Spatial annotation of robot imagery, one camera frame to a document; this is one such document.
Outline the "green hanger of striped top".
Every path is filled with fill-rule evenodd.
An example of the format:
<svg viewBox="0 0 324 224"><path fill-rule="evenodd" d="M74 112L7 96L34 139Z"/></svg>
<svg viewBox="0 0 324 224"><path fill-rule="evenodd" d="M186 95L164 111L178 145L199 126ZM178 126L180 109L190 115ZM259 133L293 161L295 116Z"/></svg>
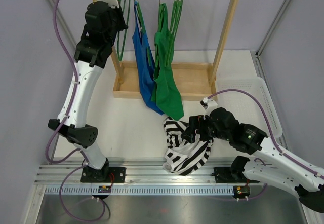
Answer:
<svg viewBox="0 0 324 224"><path fill-rule="evenodd" d="M119 3L123 2L123 5L121 6L122 13L124 14L125 8L127 8L126 12L126 25L129 25L129 18L130 18L130 6L131 6L131 0L118 0ZM120 37L120 31L117 34L117 45L116 45L116 51L117 51L117 57L119 61L122 61L123 59L123 54L125 50L125 43L126 43L126 38L127 38L127 31L128 28L126 28L123 31L123 38L121 39Z"/></svg>

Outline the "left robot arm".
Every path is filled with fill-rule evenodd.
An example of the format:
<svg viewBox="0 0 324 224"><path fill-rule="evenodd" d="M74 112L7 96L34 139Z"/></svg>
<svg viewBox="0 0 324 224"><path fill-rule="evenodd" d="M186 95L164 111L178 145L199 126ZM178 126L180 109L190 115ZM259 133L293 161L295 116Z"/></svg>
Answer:
<svg viewBox="0 0 324 224"><path fill-rule="evenodd" d="M83 169L82 182L105 182L109 179L109 160L97 144L98 129L86 123L87 112L116 36L128 27L121 8L103 1L88 5L85 21L74 54L76 75L61 112L49 120L48 127L86 157L88 165Z"/></svg>

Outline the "black white striped tank top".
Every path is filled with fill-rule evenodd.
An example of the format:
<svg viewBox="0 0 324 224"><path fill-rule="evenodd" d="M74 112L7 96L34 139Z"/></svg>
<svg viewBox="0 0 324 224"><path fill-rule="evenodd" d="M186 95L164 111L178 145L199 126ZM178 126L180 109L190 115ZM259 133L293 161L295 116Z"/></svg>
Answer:
<svg viewBox="0 0 324 224"><path fill-rule="evenodd" d="M181 176L192 174L207 162L214 142L212 139L200 140L199 134L193 143L182 139L181 134L187 126L187 122L177 121L171 117L167 117L163 122L167 144L163 168Z"/></svg>

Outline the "green hanger of blue top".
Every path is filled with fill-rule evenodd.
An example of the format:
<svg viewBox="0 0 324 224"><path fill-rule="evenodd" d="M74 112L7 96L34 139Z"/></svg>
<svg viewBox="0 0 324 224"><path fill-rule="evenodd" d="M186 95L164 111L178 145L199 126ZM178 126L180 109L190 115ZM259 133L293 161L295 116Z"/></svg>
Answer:
<svg viewBox="0 0 324 224"><path fill-rule="evenodd" d="M148 67L154 69L154 59L149 45L145 22L139 0L134 0L134 14L135 30L132 39L135 49L135 55L140 55L140 58L136 57L136 62L141 61L142 64L146 64Z"/></svg>

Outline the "white plastic basket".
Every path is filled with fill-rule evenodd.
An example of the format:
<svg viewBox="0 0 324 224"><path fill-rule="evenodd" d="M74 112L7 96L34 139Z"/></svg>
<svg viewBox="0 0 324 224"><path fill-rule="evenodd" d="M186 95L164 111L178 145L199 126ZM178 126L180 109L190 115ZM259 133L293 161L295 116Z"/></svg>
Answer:
<svg viewBox="0 0 324 224"><path fill-rule="evenodd" d="M256 100L240 92L225 92L217 95L218 105L231 112L241 123L254 125L269 133L266 121L259 106L265 111L275 138L282 136L282 127L265 81L260 77L222 78L216 82L217 91L228 89L242 90Z"/></svg>

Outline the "empty green hanger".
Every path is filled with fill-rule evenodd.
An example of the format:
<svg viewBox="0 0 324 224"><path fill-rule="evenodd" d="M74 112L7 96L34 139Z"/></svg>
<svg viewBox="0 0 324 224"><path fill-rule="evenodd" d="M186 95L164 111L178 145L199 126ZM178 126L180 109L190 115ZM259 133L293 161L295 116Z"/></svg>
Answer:
<svg viewBox="0 0 324 224"><path fill-rule="evenodd" d="M174 0L173 2L173 9L171 15L171 24L170 24L170 36L169 36L169 44L168 44L168 52L166 56L166 63L165 66L170 66L170 59L171 59L171 51L174 48L174 40L175 40L175 32L176 32L176 20L177 20L177 13L178 13L178 2L179 0Z"/></svg>
<svg viewBox="0 0 324 224"><path fill-rule="evenodd" d="M176 20L176 32L175 32L175 38L176 38L176 35L177 35L177 31L178 31L178 27L179 27L179 23L180 23L180 18L181 18L181 13L182 13L182 5L183 5L183 0L179 0L178 2L178 13L177 13L177 20ZM174 56L174 48L173 50L171 51L171 59L170 59L170 62L172 63L173 61L173 56Z"/></svg>

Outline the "blue tank top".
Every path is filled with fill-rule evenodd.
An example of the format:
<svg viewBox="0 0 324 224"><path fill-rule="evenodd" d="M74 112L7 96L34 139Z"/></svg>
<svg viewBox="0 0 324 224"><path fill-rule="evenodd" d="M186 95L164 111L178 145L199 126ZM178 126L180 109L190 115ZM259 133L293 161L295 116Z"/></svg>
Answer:
<svg viewBox="0 0 324 224"><path fill-rule="evenodd" d="M155 81L153 79L154 58L149 45L145 23L140 9L140 4L134 0L135 30L132 36L136 66L138 71L139 91L145 105L158 113L164 113L151 101Z"/></svg>

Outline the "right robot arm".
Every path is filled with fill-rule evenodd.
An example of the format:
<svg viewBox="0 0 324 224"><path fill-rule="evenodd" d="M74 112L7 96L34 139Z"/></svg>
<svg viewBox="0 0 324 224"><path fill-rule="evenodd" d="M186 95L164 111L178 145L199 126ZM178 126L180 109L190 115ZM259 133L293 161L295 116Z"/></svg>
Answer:
<svg viewBox="0 0 324 224"><path fill-rule="evenodd" d="M296 156L277 145L261 129L240 123L234 115L220 107L207 115L191 116L182 139L193 143L222 139L239 152L254 156L271 164L270 167L237 156L230 167L234 181L255 180L284 190L309 209L323 213L323 168Z"/></svg>

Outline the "aluminium mounting rail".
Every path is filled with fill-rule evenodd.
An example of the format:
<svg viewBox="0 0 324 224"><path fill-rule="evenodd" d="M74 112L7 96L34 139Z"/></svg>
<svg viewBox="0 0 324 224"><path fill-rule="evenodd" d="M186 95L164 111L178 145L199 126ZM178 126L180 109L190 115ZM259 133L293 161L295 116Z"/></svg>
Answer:
<svg viewBox="0 0 324 224"><path fill-rule="evenodd" d="M125 185L214 185L212 176L214 167L230 166L233 159L218 161L210 159L200 169L189 176L180 176L167 172L162 161L110 161L112 167L125 167ZM60 164L39 166L35 184L59 184L72 170L81 166L82 161L66 161Z"/></svg>

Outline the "wooden clothes rack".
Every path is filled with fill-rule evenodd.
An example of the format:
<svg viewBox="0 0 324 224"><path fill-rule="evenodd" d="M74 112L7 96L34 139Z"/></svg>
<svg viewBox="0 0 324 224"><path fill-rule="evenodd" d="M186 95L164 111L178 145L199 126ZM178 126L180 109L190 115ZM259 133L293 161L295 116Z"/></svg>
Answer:
<svg viewBox="0 0 324 224"><path fill-rule="evenodd" d="M174 43L182 12L182 1L174 1L171 21L168 20L166 4L159 4L158 23L159 25L170 24L171 28L169 33L159 31L154 37L156 58L154 60L154 90L152 98L156 99L157 102L174 98L195 101L207 96L207 94L213 95L216 92L216 72L237 3L238 0L230 0L229 2L213 64L173 63Z"/></svg>

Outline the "green tank top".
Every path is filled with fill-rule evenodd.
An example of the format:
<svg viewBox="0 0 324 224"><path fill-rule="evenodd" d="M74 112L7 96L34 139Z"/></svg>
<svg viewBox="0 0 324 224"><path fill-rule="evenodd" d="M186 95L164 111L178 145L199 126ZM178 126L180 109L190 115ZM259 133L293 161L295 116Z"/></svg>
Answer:
<svg viewBox="0 0 324 224"><path fill-rule="evenodd" d="M163 56L160 49L160 61L157 68L154 68L153 79L155 81L155 91L151 100L167 116L174 120L179 120L184 116L181 94L176 86L172 66L166 67L166 54Z"/></svg>

